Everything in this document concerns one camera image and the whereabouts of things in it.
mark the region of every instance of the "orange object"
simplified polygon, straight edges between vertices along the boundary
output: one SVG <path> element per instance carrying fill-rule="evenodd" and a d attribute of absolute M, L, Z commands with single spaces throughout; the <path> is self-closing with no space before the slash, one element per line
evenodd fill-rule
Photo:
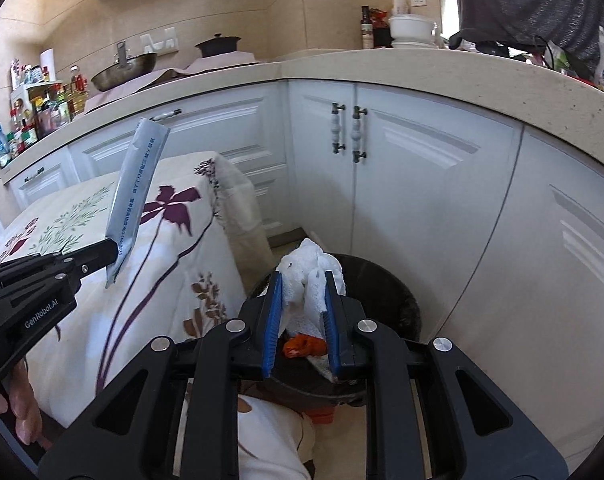
<path fill-rule="evenodd" d="M 327 354 L 326 342 L 324 339 L 312 335 L 297 334 L 284 343 L 283 352 L 284 356 L 289 359 L 309 355 L 320 357 Z"/>
<path fill-rule="evenodd" d="M 310 417 L 313 424 L 330 424 L 333 422 L 333 416 L 335 416 L 335 406 L 304 410 L 304 413 Z"/>

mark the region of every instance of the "floor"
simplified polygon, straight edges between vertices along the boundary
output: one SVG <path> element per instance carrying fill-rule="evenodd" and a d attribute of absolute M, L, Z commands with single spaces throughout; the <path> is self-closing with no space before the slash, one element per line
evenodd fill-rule
<path fill-rule="evenodd" d="M 298 247 L 293 242 L 273 248 L 275 260 Z M 360 480 L 366 478 L 367 410 L 338 406 L 332 424 L 315 427 L 313 449 L 315 480 Z"/>

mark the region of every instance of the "pot lid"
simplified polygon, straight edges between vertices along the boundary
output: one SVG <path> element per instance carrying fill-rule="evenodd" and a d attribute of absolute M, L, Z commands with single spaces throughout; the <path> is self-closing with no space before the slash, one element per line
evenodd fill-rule
<path fill-rule="evenodd" d="M 242 38 L 238 38 L 237 36 L 222 36 L 221 34 L 216 34 L 214 38 L 210 40 L 202 41 L 202 43 L 197 43 L 195 46 L 198 48 L 207 47 L 210 44 L 217 43 L 218 41 L 226 41 L 226 40 L 235 40 L 240 41 Z"/>

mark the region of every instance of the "human hand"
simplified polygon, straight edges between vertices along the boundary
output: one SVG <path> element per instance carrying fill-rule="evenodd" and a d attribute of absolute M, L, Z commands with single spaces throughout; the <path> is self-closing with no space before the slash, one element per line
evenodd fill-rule
<path fill-rule="evenodd" d="M 42 434 L 42 415 L 39 412 L 35 392 L 28 381 L 26 364 L 20 361 L 13 368 L 8 389 L 10 408 L 15 414 L 15 433 L 24 444 L 35 442 Z M 8 402 L 0 394 L 0 415 L 8 410 Z"/>

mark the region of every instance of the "paper towel roll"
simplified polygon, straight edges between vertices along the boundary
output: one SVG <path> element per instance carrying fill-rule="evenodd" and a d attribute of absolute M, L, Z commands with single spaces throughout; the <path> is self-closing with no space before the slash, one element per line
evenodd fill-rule
<path fill-rule="evenodd" d="M 39 55 L 39 65 L 42 69 L 48 67 L 48 73 L 51 76 L 51 81 L 56 81 L 57 76 L 55 74 L 55 60 L 53 57 L 53 49 L 49 48 Z"/>

